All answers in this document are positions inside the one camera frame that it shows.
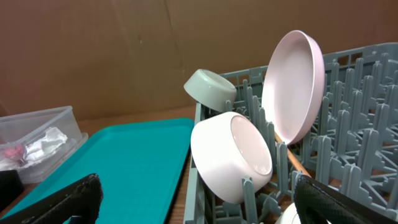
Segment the teal tray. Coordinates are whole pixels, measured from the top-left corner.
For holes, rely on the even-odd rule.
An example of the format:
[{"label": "teal tray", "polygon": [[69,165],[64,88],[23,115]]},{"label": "teal tray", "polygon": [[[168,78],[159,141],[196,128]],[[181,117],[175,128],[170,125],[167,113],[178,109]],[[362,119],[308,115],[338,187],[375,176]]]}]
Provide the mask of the teal tray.
[{"label": "teal tray", "polygon": [[192,129],[190,119],[102,129],[7,215],[95,173],[104,192],[96,223],[163,223],[182,176]]}]

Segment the pink plate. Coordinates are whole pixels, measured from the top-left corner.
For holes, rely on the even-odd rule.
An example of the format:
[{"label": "pink plate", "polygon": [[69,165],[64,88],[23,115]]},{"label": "pink plate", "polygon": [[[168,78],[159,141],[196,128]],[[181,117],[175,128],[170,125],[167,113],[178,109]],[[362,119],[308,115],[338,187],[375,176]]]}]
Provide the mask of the pink plate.
[{"label": "pink plate", "polygon": [[325,86],[325,66],[318,44],[295,30],[279,42],[269,62],[262,106],[266,120],[286,143],[301,140],[317,117]]}]

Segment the dish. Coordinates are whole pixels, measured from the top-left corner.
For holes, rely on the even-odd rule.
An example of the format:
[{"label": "dish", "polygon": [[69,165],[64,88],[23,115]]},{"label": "dish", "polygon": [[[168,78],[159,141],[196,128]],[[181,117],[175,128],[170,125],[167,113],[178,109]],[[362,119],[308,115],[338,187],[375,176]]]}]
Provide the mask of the dish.
[{"label": "dish", "polygon": [[229,203],[243,201],[242,178],[254,190],[272,176],[272,159],[257,128],[244,116],[225,112],[199,122],[191,135],[192,157],[210,190]]},{"label": "dish", "polygon": [[205,69],[198,69],[184,84],[184,89],[197,102],[219,112],[226,111],[227,100],[233,105],[236,98],[232,83]]},{"label": "dish", "polygon": [[300,217],[297,214],[296,205],[291,203],[275,224],[301,224]]},{"label": "dish", "polygon": [[264,80],[266,120],[286,144],[301,140],[317,117],[325,86],[325,66],[318,44],[299,30],[278,44]]}]

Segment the brown surface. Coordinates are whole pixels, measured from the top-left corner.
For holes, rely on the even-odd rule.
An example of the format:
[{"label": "brown surface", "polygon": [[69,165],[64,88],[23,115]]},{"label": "brown surface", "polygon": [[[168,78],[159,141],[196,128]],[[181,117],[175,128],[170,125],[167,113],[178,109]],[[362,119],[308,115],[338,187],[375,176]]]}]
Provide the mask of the brown surface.
[{"label": "brown surface", "polygon": [[115,116],[109,118],[82,120],[78,122],[80,131],[88,133],[92,136],[97,131],[117,124],[128,124],[128,123],[139,123],[146,121],[158,121],[163,119],[174,119],[174,118],[190,118],[195,119],[195,106],[188,106],[179,109],[153,112],[153,113],[141,113],[141,114],[129,114],[124,116]]},{"label": "brown surface", "polygon": [[398,1],[0,1],[0,113],[78,119],[193,105],[184,82],[266,65],[300,29],[323,53],[398,41]]}]

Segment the plastic dish rack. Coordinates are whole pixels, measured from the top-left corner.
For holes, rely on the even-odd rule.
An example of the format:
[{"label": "plastic dish rack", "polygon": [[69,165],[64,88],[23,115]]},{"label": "plastic dish rack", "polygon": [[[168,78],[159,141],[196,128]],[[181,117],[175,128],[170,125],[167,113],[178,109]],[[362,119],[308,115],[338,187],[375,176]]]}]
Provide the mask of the plastic dish rack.
[{"label": "plastic dish rack", "polygon": [[[325,91],[318,118],[292,151],[313,178],[340,193],[398,220],[398,43],[378,44],[323,56]],[[264,136],[274,173],[267,189],[254,194],[250,178],[243,180],[244,207],[217,203],[191,160],[184,224],[269,222],[280,216],[282,198],[293,195],[295,171],[287,146],[275,143],[274,125],[261,108],[267,66],[222,74],[236,85],[228,111],[245,115]],[[217,115],[197,103],[195,124]]]}]

